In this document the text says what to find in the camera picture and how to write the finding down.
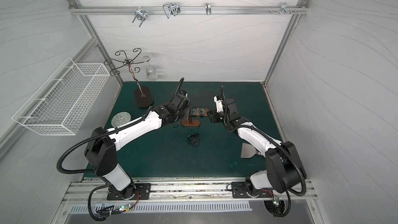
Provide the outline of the slim black analog watch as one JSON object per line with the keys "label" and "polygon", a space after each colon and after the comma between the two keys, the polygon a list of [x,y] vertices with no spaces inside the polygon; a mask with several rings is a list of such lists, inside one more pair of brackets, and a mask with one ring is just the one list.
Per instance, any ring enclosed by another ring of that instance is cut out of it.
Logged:
{"label": "slim black analog watch", "polygon": [[191,115],[192,117],[198,116],[198,115],[199,115],[198,109],[195,108],[195,107],[191,108],[191,110],[190,110],[190,115]]}
{"label": "slim black analog watch", "polygon": [[198,113],[199,113],[200,118],[203,118],[206,114],[205,108],[199,108]]}

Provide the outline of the wooden T-shaped watch stand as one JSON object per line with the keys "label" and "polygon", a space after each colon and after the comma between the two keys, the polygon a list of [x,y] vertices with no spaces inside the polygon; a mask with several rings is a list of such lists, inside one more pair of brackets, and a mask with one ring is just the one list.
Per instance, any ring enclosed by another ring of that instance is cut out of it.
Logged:
{"label": "wooden T-shaped watch stand", "polygon": [[[196,116],[196,117],[192,117],[191,115],[190,115],[190,110],[191,109],[189,109],[189,110],[186,110],[186,112],[185,112],[185,115],[184,115],[184,117],[183,117],[183,120],[181,121],[181,125],[183,126],[183,127],[199,127],[200,125],[201,125],[201,119],[202,118],[200,118],[200,116],[198,115],[198,116]],[[210,110],[209,109],[207,109],[207,108],[205,108],[205,110],[206,110],[206,114],[205,114],[205,116],[204,117],[208,117],[208,114],[209,114],[209,112],[210,112]]]}

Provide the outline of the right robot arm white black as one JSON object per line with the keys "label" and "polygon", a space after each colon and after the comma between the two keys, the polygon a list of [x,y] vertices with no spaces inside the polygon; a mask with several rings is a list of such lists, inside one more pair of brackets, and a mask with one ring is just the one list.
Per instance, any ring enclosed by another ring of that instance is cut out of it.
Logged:
{"label": "right robot arm white black", "polygon": [[227,131],[248,142],[255,154],[266,159],[266,169],[248,177],[248,191],[270,188],[278,193],[289,191],[296,196],[304,196],[307,191],[306,172],[294,144],[270,137],[240,116],[233,99],[217,95],[214,102],[216,109],[209,112],[211,121],[222,123]]}

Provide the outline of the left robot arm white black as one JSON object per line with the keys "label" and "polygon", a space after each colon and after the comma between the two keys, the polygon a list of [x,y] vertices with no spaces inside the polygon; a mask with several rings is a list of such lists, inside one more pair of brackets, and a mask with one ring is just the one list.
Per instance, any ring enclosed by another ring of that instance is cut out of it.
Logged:
{"label": "left robot arm white black", "polygon": [[136,192],[135,183],[120,165],[118,151],[146,133],[178,121],[189,105],[188,93],[180,90],[170,102],[148,109],[144,116],[127,124],[108,130],[95,129],[92,133],[95,140],[90,141],[85,150],[94,174],[110,184],[109,188],[120,198],[132,198]]}

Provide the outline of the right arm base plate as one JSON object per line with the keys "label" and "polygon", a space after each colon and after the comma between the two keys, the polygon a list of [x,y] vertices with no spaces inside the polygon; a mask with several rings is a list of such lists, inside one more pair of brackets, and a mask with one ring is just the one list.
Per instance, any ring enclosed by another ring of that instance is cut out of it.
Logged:
{"label": "right arm base plate", "polygon": [[274,195],[270,188],[255,188],[249,181],[235,181],[227,185],[227,190],[234,199],[243,198],[272,198]]}

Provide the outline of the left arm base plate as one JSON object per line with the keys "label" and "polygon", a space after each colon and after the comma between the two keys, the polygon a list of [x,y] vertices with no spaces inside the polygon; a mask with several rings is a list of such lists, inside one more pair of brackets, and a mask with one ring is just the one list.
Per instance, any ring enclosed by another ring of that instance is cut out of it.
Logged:
{"label": "left arm base plate", "polygon": [[122,200],[148,200],[151,190],[149,183],[137,183],[134,186],[127,186],[124,190],[119,191],[115,186],[111,185],[108,188],[108,201],[122,201]]}

